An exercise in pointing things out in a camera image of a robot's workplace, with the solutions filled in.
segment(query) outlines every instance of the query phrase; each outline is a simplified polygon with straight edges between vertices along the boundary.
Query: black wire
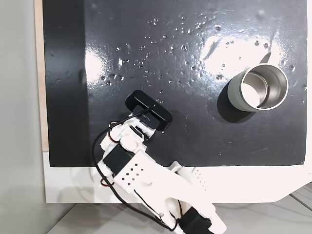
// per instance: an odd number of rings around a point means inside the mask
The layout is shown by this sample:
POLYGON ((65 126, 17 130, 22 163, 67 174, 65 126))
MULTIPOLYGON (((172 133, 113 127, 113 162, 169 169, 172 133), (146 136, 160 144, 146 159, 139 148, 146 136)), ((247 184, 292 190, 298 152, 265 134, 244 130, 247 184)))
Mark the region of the black wire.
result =
POLYGON ((105 175, 102 173, 101 169, 100 169, 99 166, 98 166, 98 163, 97 163, 97 160, 96 160, 96 157, 95 157, 95 154, 94 154, 94 149, 95 149, 96 143, 97 143, 97 141, 100 139, 100 137, 101 137, 102 135, 104 135, 105 133, 107 133, 109 130, 113 129, 115 126, 117 126, 117 125, 119 125, 119 124, 123 124, 125 121, 127 121, 127 120, 129 120, 129 119, 131 119, 131 118, 134 118, 134 117, 137 117, 137 116, 139 116, 139 115, 145 114, 145 113, 149 112, 151 109, 153 109, 153 107, 152 107, 152 108, 145 109, 145 110, 143 110, 143 111, 140 111, 139 113, 137 113, 137 114, 135 114, 135 115, 129 116, 129 117, 123 119, 122 121, 120 121, 120 122, 118 122, 118 123, 116 123, 116 124, 113 124, 113 125, 111 125, 109 128, 103 130, 103 131, 95 138, 95 140, 94 140, 94 142, 93 142, 93 144, 92 144, 91 156, 92 156, 92 160, 93 160, 93 162, 94 162, 94 165, 95 165, 95 167, 96 167, 98 173, 101 175, 101 177, 104 179, 105 183, 106 183, 106 184, 108 185, 108 187, 112 190, 113 194, 118 198, 118 200, 121 201, 122 204, 124 204, 124 205, 125 205, 126 207, 128 207, 129 209, 131 209, 131 210, 133 210, 133 211, 135 211, 135 212, 137 212, 137 213, 139 213, 139 214, 141 214, 141 215, 143 215, 143 216, 145 216, 145 217, 151 219, 151 220, 154 221, 155 223, 159 224, 161 227, 163 227, 163 228, 165 228, 165 229, 168 229, 169 231, 173 232, 173 231, 176 229, 178 222, 176 222, 174 228, 171 229, 171 228, 168 227, 166 224, 160 222, 158 219, 156 219, 156 218, 154 218, 153 216, 151 216, 151 215, 149 215, 149 214, 147 214, 147 213, 145 213, 145 212, 143 212, 143 211, 141 211, 141 210, 139 210, 139 209, 133 207, 132 205, 130 205, 129 203, 127 203, 125 200, 123 200, 123 199, 119 196, 119 194, 117 193, 117 191, 115 190, 115 188, 112 186, 112 184, 108 181, 108 179, 107 179, 107 178, 105 177, 105 175))
POLYGON ((157 212, 149 204, 147 204, 147 202, 141 197, 141 195, 138 194, 136 192, 136 190, 134 190, 134 191, 135 191, 136 195, 138 195, 138 197, 145 203, 145 205, 157 214, 157 212))
POLYGON ((183 212, 182 212, 182 206, 181 206, 180 200, 178 200, 178 203, 179 203, 179 208, 180 208, 180 215, 181 215, 181 218, 182 218, 183 212))

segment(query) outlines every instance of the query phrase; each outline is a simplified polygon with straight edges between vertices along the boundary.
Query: white table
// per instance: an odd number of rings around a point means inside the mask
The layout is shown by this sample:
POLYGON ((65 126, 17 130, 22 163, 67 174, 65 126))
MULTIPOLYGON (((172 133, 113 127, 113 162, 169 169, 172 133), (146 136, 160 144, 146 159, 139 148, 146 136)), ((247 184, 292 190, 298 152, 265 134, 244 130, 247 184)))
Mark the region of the white table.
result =
MULTIPOLYGON (((46 201, 48 203, 118 203, 109 188, 100 184, 100 175, 95 168, 52 168, 49 165, 47 146, 46 102, 44 83, 44 55, 42 31, 42 2, 36 1, 36 37, 39 75, 39 102, 41 117, 42 149, 46 201)), ((308 19, 308 35, 312 35, 312 21, 308 19)), ((308 58, 312 48, 308 47, 308 58)), ((308 87, 312 86, 308 72, 308 87)), ((207 198, 212 203, 274 202, 282 199, 312 181, 312 95, 308 89, 307 150, 304 165, 267 167, 204 167, 202 171, 210 182, 207 198)), ((133 197, 118 189, 128 202, 133 197)))

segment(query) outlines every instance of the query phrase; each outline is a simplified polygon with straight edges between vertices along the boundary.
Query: metal cup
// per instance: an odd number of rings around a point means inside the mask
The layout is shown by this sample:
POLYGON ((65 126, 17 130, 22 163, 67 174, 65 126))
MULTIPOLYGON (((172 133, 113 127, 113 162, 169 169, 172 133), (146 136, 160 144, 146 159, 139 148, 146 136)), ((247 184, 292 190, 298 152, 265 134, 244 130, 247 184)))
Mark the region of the metal cup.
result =
POLYGON ((268 64, 268 53, 259 65, 249 67, 233 77, 228 87, 231 104, 241 111, 268 111, 286 98, 288 80, 278 67, 268 64))

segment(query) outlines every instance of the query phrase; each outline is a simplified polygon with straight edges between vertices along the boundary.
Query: black table surface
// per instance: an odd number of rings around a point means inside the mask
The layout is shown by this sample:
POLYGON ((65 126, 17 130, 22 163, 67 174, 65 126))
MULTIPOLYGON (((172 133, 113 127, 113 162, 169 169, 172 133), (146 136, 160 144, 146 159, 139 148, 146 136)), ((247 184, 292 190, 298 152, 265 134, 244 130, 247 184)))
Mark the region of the black table surface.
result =
POLYGON ((43 17, 52 167, 92 166, 93 140, 129 114, 136 89, 173 114, 146 144, 163 166, 304 163, 307 1, 43 0, 43 17), (270 111, 235 109, 228 82, 267 52, 288 96, 270 111))

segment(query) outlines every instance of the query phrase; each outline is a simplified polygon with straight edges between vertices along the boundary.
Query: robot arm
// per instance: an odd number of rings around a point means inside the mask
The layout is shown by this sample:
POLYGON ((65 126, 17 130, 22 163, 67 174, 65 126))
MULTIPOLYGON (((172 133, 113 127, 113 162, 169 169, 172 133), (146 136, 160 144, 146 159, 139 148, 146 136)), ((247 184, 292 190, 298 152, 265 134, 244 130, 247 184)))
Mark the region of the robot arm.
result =
POLYGON ((105 151, 98 163, 103 174, 115 174, 116 185, 134 195, 175 233, 223 234, 226 226, 208 201, 208 183, 199 168, 182 167, 177 162, 165 168, 145 152, 143 142, 154 132, 138 117, 108 132, 100 144, 105 151), (182 215, 178 201, 183 204, 182 215))

